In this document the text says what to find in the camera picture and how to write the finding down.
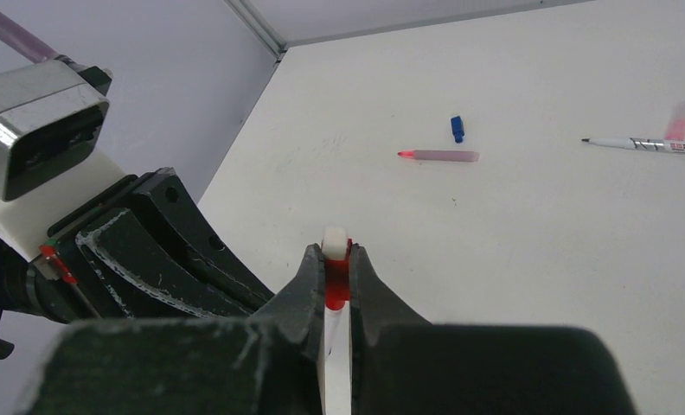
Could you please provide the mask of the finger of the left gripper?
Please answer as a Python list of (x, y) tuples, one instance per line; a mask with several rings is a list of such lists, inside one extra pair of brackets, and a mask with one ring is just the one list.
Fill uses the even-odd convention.
[(250, 309), (183, 269), (128, 208), (113, 208), (76, 235), (119, 280), (142, 298), (196, 317), (248, 316)]
[(172, 168), (146, 173), (134, 182), (130, 209), (161, 248), (179, 281), (161, 281), (171, 297), (198, 309), (254, 312), (274, 293), (221, 240)]

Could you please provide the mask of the red pen cap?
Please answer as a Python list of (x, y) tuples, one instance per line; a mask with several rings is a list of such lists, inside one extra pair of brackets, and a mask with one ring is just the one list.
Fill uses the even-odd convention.
[(352, 239), (348, 239), (343, 259), (324, 257), (325, 305), (332, 311), (341, 310), (349, 300), (349, 257)]

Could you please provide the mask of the white pen red tip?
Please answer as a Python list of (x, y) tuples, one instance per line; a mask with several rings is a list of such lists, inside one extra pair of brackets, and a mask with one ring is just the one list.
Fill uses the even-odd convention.
[(344, 260), (349, 249), (349, 236), (344, 227), (330, 226), (323, 231), (321, 252), (326, 259)]

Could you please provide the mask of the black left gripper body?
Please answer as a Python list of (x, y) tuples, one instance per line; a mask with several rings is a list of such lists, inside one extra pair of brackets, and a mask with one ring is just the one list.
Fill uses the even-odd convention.
[[(128, 200), (142, 182), (142, 176), (123, 176), (72, 212), (49, 221), (32, 259), (23, 258), (0, 236), (0, 324), (6, 311), (59, 323), (140, 317), (137, 297), (111, 287), (108, 267), (88, 260), (74, 239), (89, 222)], [(0, 200), (0, 208), (5, 204)], [(0, 337), (0, 360), (14, 349), (13, 342)]]

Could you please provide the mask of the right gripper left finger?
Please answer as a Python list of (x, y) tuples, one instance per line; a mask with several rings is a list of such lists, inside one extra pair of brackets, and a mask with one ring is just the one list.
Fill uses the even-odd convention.
[(323, 253), (248, 317), (69, 325), (16, 402), (19, 414), (321, 414)]

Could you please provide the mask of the blue pen cap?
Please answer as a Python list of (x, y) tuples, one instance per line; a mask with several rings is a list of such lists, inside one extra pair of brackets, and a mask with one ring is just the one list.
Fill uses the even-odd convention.
[(455, 116), (450, 119), (451, 134), (456, 144), (461, 144), (464, 141), (465, 131), (464, 122), (460, 116)]

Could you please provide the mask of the pink pen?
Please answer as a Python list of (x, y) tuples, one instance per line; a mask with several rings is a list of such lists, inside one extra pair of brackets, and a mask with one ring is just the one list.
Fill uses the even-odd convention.
[(468, 150), (403, 150), (397, 155), (416, 161), (475, 163), (479, 160), (478, 152)]

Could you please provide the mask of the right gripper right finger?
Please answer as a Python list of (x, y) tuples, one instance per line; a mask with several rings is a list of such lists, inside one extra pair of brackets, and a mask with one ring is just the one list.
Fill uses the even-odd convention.
[(435, 324), (349, 255), (355, 414), (633, 414), (618, 364), (591, 331)]

